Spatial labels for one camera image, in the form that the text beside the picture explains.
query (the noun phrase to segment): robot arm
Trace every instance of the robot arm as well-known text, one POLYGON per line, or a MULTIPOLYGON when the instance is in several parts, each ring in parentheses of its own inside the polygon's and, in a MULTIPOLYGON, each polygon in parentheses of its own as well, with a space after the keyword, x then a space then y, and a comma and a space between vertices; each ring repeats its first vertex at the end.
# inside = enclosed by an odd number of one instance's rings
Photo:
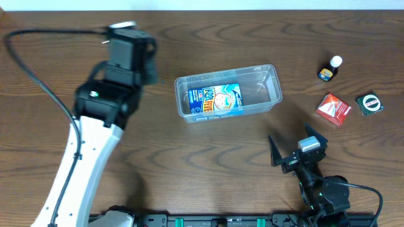
POLYGON ((293 155, 282 158, 272 138, 270 140, 271 165, 282 166, 283 173, 293 172, 299 179, 300 192, 304 203, 311 210, 300 215, 299 226, 377 226, 377 217, 383 205, 383 199, 375 189, 348 183, 341 176, 323 177, 318 162, 326 157, 328 140, 305 124, 307 139, 298 142, 293 155), (352 216, 346 213, 350 208, 349 188, 354 187, 375 192, 379 196, 379 208, 375 216, 352 216))
POLYGON ((81 133, 80 157, 57 206, 76 155, 76 133, 71 125, 59 171, 33 227, 88 226, 100 177, 130 115, 138 108, 141 87, 157 80, 153 60, 157 50, 155 39, 132 28, 134 23, 130 22, 108 27, 109 61, 99 64, 86 83, 76 90, 74 114, 81 133), (104 78, 95 79, 102 67, 105 68, 104 78), (49 224, 55 209, 55 224, 49 224))

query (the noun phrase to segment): wooden table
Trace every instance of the wooden table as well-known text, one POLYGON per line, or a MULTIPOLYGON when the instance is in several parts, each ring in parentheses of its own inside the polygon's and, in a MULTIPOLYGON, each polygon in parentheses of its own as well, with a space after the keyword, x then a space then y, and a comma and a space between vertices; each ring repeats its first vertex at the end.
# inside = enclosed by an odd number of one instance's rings
MULTIPOLYGON (((0 35, 19 28, 96 28, 136 20, 159 42, 158 84, 145 88, 101 179, 92 213, 114 204, 184 213, 270 213, 307 209, 292 174, 270 166, 268 134, 283 155, 305 138, 304 122, 329 140, 324 175, 378 189, 381 226, 404 223, 404 14, 402 11, 19 12, 0 35), (343 57, 338 76, 316 71, 343 57), (177 113, 180 76, 273 64, 283 101, 270 112, 200 124, 177 113), (375 91, 385 110, 363 117, 355 98, 375 91), (352 106, 337 128, 314 110, 334 93, 352 106)), ((24 60, 67 106, 97 62, 100 38, 24 35, 24 60)), ((51 189, 69 122, 0 47, 0 226, 33 223, 51 189)), ((350 212, 376 212, 372 192, 351 189, 350 212)))

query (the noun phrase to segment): white bottle cap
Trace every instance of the white bottle cap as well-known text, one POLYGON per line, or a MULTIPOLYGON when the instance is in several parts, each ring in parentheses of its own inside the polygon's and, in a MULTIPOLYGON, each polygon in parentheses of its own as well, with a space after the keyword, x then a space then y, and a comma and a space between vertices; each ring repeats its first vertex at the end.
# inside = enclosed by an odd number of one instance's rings
POLYGON ((338 67, 341 65, 341 63, 342 63, 342 58, 340 56, 334 56, 330 62, 331 66, 333 66, 333 67, 338 67))

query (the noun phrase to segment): red and white box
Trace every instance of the red and white box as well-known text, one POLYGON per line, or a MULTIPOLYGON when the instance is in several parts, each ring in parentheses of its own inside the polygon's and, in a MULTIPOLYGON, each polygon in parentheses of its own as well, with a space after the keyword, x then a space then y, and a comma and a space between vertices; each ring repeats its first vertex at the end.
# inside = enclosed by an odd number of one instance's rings
POLYGON ((345 120, 350 110, 351 107, 348 104, 330 93, 324 97, 324 100, 316 109, 316 113, 339 127, 342 125, 342 122, 345 120))

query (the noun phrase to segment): transparent plastic bin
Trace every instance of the transparent plastic bin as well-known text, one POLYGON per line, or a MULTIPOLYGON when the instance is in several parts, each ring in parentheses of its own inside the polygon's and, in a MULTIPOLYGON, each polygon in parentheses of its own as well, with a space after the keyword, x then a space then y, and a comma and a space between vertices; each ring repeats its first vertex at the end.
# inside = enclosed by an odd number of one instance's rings
POLYGON ((282 91, 275 67, 267 64, 177 78, 175 97, 179 115, 186 122, 193 123, 270 111, 282 101, 282 91), (191 113, 188 90, 234 83, 240 85, 241 107, 191 113))

